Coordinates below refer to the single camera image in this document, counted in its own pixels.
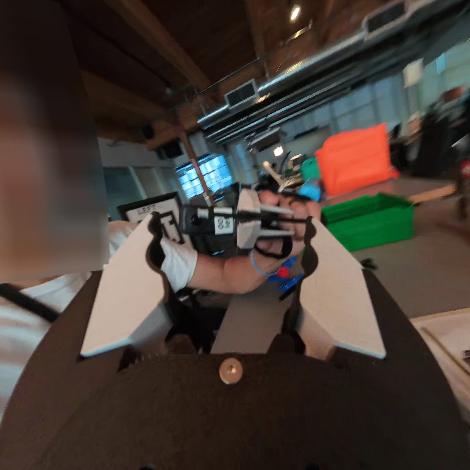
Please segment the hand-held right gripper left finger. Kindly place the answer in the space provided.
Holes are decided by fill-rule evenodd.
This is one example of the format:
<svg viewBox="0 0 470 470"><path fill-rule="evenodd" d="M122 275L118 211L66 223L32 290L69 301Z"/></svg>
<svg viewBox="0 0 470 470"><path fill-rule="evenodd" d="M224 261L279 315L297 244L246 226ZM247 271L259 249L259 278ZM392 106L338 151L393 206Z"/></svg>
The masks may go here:
<svg viewBox="0 0 470 470"><path fill-rule="evenodd" d="M165 254L158 213L140 222L103 269L80 355L121 347L158 349L173 327L173 289L161 270Z"/></svg>

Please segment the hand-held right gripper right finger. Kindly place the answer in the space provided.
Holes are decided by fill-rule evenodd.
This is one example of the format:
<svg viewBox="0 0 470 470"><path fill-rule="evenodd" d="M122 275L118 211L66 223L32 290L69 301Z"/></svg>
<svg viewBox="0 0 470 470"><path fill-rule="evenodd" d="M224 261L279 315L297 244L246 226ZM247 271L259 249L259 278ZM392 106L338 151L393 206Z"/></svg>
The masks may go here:
<svg viewBox="0 0 470 470"><path fill-rule="evenodd" d="M295 320L304 355L327 361L342 348L384 359L386 349L361 264L315 218L305 224L304 244Z"/></svg>

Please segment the person's left forearm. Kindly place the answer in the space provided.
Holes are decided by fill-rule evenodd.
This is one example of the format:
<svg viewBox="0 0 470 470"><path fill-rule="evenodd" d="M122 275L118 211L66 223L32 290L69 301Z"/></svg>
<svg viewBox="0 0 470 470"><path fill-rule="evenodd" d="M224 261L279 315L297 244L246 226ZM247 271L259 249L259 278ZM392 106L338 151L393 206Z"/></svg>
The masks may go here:
<svg viewBox="0 0 470 470"><path fill-rule="evenodd" d="M137 224L125 221L109 222L110 254L114 255ZM178 244L163 237L161 247L164 260L161 271L169 281L170 287L177 292L185 287L215 291L226 294L244 294L255 290L268 278L260 275L251 265L250 256L237 256L221 259L199 254L187 245ZM126 263L120 268L119 286L126 285L130 293L143 293L144 287L157 291L163 280L149 268L139 268L135 262Z"/></svg>

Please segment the blue red lego assembly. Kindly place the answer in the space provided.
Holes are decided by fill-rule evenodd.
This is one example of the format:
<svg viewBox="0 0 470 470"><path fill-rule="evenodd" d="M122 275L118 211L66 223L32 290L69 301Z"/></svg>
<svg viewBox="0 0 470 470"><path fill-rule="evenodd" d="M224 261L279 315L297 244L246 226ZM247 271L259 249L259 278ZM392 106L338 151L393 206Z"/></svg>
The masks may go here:
<svg viewBox="0 0 470 470"><path fill-rule="evenodd" d="M303 276L304 271L300 257L293 256L283 262L281 267L268 277L268 282L277 285L281 294L286 294L297 287Z"/></svg>

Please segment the person's left hand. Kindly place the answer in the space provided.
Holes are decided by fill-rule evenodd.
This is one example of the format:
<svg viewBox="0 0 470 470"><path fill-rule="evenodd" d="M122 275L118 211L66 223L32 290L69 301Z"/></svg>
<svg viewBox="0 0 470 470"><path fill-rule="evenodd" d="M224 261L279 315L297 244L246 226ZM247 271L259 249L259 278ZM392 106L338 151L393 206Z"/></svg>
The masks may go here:
<svg viewBox="0 0 470 470"><path fill-rule="evenodd" d="M321 208L314 201L299 201L294 197L287 197L282 194L263 191L259 193L262 204L289 209L292 214L284 215L287 219L307 219L309 217L320 220ZM292 231L292 249L289 255L284 258L274 258L273 255L281 255L283 251L283 238L258 239L256 249L252 251L251 260L254 266L262 273L272 274L281 267L283 262L291 256L300 255L305 247L304 236L306 225L303 223L280 222L280 230Z"/></svg>

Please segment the bright window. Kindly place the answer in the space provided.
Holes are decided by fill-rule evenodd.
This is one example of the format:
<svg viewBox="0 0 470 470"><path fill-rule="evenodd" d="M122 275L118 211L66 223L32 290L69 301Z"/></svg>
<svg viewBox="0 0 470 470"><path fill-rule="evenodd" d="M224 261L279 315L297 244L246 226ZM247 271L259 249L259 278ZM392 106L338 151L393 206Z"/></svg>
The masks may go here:
<svg viewBox="0 0 470 470"><path fill-rule="evenodd" d="M226 158L222 154L205 154L198 159L200 171L208 189L215 193L233 184ZM178 180L187 199L203 193L203 186L192 163L175 168Z"/></svg>

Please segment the green plastic bin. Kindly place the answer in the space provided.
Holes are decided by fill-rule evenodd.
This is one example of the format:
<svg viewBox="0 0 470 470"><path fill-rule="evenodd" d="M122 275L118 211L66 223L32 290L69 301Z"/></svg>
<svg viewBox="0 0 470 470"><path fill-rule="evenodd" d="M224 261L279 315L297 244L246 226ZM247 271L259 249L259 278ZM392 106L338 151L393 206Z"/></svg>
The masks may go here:
<svg viewBox="0 0 470 470"><path fill-rule="evenodd" d="M378 193L322 209L326 227L348 250L357 251L414 237L414 204Z"/></svg>

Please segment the blue wristband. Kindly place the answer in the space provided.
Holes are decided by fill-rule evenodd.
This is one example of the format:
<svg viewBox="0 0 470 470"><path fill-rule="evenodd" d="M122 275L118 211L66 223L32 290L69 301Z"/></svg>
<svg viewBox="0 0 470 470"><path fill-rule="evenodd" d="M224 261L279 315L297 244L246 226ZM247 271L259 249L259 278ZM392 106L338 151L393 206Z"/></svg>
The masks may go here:
<svg viewBox="0 0 470 470"><path fill-rule="evenodd" d="M251 262L251 265L252 267L262 276L265 276L265 277L271 277L273 275L277 275L280 267L277 267L274 271L272 272L267 272L266 270L263 270L255 261L255 257L254 257L254 254L255 253L258 253L258 254L261 254L261 252L258 252L256 249L252 249L251 252L250 252L250 262Z"/></svg>

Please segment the blue round toy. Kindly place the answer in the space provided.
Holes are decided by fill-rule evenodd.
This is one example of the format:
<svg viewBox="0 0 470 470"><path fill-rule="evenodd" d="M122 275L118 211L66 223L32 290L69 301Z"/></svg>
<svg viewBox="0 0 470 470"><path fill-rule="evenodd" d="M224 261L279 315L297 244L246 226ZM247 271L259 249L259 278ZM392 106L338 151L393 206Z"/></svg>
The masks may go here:
<svg viewBox="0 0 470 470"><path fill-rule="evenodd" d="M308 179L298 190L297 195L302 198L310 199L314 202L320 202L322 197L322 186L318 179Z"/></svg>

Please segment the person's white shirt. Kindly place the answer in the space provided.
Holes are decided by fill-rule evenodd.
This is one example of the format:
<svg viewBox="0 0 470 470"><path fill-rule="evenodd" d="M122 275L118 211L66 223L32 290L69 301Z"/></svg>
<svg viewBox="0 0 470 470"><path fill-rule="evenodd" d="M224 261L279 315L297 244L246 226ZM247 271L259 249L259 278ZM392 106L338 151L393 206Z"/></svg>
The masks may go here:
<svg viewBox="0 0 470 470"><path fill-rule="evenodd" d="M58 314L68 307L91 273L66 274L31 285L21 293L51 308ZM0 416L28 360L50 329L50 323L8 300L0 301Z"/></svg>

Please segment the teal bag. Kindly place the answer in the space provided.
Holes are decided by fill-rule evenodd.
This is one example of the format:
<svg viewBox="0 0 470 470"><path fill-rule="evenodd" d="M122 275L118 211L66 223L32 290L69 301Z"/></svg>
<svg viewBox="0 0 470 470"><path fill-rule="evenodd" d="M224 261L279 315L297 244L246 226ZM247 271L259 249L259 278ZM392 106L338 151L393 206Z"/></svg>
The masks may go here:
<svg viewBox="0 0 470 470"><path fill-rule="evenodd" d="M321 175L317 159L315 157L311 157L303 161L299 168L299 173L304 183L309 179L319 180Z"/></svg>

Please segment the white air vent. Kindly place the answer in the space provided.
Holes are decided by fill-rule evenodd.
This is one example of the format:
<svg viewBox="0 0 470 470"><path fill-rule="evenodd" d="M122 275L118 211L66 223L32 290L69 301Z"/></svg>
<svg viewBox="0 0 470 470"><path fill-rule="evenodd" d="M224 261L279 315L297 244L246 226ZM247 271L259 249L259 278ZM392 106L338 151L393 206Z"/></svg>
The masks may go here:
<svg viewBox="0 0 470 470"><path fill-rule="evenodd" d="M404 0L387 3L377 11L367 15L363 20L362 27L368 34L373 33L401 19L406 12L406 2Z"/></svg>
<svg viewBox="0 0 470 470"><path fill-rule="evenodd" d="M235 109L259 98L258 86L251 79L224 95L228 109Z"/></svg>

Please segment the orange bag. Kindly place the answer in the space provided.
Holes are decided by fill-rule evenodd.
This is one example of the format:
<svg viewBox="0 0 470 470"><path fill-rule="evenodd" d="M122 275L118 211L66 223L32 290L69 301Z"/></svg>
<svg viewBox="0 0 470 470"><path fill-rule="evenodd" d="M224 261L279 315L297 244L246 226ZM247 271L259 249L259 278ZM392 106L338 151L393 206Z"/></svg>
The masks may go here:
<svg viewBox="0 0 470 470"><path fill-rule="evenodd" d="M400 176L391 162L386 123L335 134L315 152L315 158L329 197Z"/></svg>

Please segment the silver ventilation duct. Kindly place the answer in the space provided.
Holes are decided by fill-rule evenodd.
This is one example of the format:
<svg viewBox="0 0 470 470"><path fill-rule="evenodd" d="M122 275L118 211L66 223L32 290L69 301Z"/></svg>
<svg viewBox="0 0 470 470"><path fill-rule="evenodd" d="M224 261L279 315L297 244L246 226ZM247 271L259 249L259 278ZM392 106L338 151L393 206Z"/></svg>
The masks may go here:
<svg viewBox="0 0 470 470"><path fill-rule="evenodd" d="M201 116L198 126L209 131L210 140L229 142L374 83L414 60L429 62L469 36L469 1L405 2L401 19L368 34L364 17L354 34L257 85L259 98L252 103L235 109L221 105Z"/></svg>

